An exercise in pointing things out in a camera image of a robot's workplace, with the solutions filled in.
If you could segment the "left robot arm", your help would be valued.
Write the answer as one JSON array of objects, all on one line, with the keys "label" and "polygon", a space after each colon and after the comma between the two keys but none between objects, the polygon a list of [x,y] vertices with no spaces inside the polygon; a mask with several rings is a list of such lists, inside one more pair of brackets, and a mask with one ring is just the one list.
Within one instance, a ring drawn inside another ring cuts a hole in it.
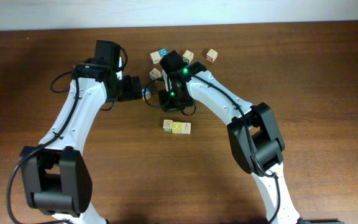
[{"label": "left robot arm", "polygon": [[94,56],[75,65],[68,96],[57,119],[37,146],[26,146],[13,174],[20,172],[30,208],[54,223],[107,223],[91,203],[93,183],[83,149],[105,103],[142,98],[139,77],[124,76],[128,56],[119,44],[98,40]]}]

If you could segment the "red wooden block far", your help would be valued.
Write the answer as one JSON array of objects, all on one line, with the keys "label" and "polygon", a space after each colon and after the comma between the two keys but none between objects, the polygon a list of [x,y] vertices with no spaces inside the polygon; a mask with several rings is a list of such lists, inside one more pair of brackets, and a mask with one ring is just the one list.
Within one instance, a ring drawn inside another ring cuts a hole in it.
[{"label": "red wooden block far", "polygon": [[207,54],[206,54],[206,60],[210,61],[210,62],[214,62],[218,57],[218,53],[217,51],[210,49],[208,50]]}]

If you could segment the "green wooden block far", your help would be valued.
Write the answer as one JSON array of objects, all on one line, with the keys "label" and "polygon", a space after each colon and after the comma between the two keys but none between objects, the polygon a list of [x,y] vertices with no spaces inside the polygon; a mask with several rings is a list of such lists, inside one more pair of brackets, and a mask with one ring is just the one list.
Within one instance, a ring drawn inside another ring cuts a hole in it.
[{"label": "green wooden block far", "polygon": [[187,64],[190,64],[193,58],[194,58],[194,53],[189,50],[186,50],[182,56],[183,61]]}]

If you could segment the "blue number five block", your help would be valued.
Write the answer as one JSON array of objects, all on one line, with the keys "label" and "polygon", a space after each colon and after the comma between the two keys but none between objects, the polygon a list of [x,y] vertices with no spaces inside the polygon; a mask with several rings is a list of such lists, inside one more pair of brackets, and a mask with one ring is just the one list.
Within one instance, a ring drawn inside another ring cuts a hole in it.
[{"label": "blue number five block", "polygon": [[142,89],[142,97],[144,100],[148,100],[150,99],[152,96],[151,91],[149,90],[149,88],[143,88]]}]

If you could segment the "blue edged wooden block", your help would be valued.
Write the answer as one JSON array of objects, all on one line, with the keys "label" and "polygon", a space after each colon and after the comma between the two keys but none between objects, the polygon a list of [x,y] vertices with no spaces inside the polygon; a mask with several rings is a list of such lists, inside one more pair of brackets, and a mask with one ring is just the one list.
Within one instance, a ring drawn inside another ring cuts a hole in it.
[{"label": "blue edged wooden block", "polygon": [[153,68],[149,72],[149,77],[150,77],[151,80],[156,80],[156,79],[160,78],[161,76],[162,76],[161,72],[156,68]]}]

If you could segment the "green label wooden block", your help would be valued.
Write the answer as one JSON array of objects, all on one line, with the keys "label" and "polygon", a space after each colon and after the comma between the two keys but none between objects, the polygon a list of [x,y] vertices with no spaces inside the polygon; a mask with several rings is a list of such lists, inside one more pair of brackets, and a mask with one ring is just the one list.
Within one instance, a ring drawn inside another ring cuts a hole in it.
[{"label": "green label wooden block", "polygon": [[165,119],[163,121],[163,130],[165,132],[172,132],[173,129],[173,120]]}]

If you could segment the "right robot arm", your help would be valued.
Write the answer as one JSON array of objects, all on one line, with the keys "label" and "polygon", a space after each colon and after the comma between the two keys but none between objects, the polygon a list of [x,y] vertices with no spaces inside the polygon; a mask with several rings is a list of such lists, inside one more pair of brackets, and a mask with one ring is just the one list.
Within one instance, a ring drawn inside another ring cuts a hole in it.
[{"label": "right robot arm", "polygon": [[250,174],[259,189],[269,223],[299,223],[285,183],[285,143],[273,111],[266,103],[254,105],[220,84],[200,62],[186,63],[172,51],[160,61],[166,89],[158,93],[164,112],[204,104],[227,127],[234,160]]}]

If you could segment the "blue label wooden block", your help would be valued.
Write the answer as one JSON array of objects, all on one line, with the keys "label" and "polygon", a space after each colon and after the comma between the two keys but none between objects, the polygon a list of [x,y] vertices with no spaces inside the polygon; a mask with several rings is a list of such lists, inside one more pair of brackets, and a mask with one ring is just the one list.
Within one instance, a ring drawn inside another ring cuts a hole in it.
[{"label": "blue label wooden block", "polygon": [[181,133],[190,134],[191,133],[191,123],[182,123],[181,124]]}]

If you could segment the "yellow letter wooden block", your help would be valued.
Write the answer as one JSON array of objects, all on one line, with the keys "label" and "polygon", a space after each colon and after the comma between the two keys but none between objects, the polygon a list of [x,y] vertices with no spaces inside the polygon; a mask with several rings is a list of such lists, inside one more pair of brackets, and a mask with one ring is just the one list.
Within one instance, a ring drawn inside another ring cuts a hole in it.
[{"label": "yellow letter wooden block", "polygon": [[182,130],[181,126],[182,126],[182,122],[174,121],[172,123],[172,133],[181,134],[181,130]]}]

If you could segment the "blue top wooden block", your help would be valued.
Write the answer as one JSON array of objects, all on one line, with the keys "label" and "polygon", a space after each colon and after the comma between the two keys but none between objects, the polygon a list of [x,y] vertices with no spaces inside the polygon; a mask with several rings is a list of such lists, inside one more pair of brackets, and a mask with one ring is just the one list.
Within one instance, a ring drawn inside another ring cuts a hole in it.
[{"label": "blue top wooden block", "polygon": [[164,49],[160,49],[158,52],[159,52],[159,54],[160,54],[160,56],[161,56],[161,57],[163,57],[163,56],[165,56],[166,54],[168,54],[168,52],[167,52],[167,49],[166,49],[166,48],[164,48]]}]

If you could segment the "plain wooden block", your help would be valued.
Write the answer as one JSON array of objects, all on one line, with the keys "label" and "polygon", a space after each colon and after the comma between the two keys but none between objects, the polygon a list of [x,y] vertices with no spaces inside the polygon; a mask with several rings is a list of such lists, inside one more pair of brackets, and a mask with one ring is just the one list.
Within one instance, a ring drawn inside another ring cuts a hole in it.
[{"label": "plain wooden block", "polygon": [[159,51],[155,51],[150,53],[150,58],[153,64],[157,64],[162,59],[162,56],[160,55]]}]

